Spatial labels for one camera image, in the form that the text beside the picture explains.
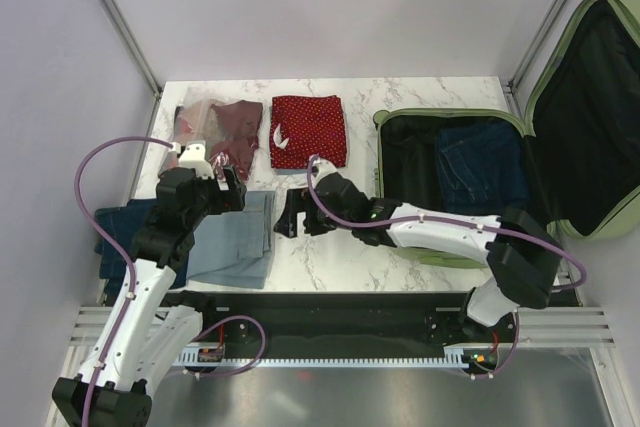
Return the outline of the light blue jeans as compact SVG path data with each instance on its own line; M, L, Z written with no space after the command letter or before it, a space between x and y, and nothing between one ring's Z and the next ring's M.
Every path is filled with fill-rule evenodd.
M206 284L262 289L272 258L275 193L249 191L238 212L208 216L195 230L186 278Z

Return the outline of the red polka dot garment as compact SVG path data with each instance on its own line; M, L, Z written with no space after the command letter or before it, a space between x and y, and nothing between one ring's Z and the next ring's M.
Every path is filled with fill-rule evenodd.
M270 120L272 168L302 170L315 154L338 168L346 166L345 116L338 96L275 96Z

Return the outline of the dark blue jeans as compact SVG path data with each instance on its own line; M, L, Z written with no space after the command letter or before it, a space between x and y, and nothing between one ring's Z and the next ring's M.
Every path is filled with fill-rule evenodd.
M496 121L447 128L436 136L435 162L444 208L463 215L523 209L530 190L522 167L521 136Z
M96 210L94 219L122 248L129 251L134 235L145 225L148 217L151 217L153 221L163 220L172 228L180 227L180 217L170 218L169 215L161 217L158 212L154 211L154 205L154 199L130 199L122 207ZM96 242L94 252L101 256L99 278L105 281L103 293L108 297L116 297L123 285L127 271L126 261L102 237Z

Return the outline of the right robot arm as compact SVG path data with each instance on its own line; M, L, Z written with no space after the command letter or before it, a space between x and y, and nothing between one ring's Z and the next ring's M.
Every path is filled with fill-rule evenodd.
M372 247L433 250L488 268L490 278L467 294L457 318L460 333L473 341L520 308L546 308L560 263L559 245L525 212L469 217L429 211L368 197L337 172L288 190L274 231L294 238L299 229L310 236L345 229Z

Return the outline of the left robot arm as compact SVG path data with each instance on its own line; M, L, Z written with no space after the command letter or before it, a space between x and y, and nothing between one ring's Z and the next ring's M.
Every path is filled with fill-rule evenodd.
M219 316L205 301L156 312L195 245L195 231L213 215L245 206L246 187L235 168L221 174L177 167L161 174L156 197L133 237L133 270L92 351L73 378L59 378L52 399L70 426L144 426L152 399L179 354L193 339L208 340Z

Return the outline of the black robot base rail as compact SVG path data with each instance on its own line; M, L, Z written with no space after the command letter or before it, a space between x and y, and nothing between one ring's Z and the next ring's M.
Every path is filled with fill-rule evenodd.
M448 347L490 349L515 338L506 315L493 327L462 317L463 293L209 293L202 341L228 360L400 361L441 359Z

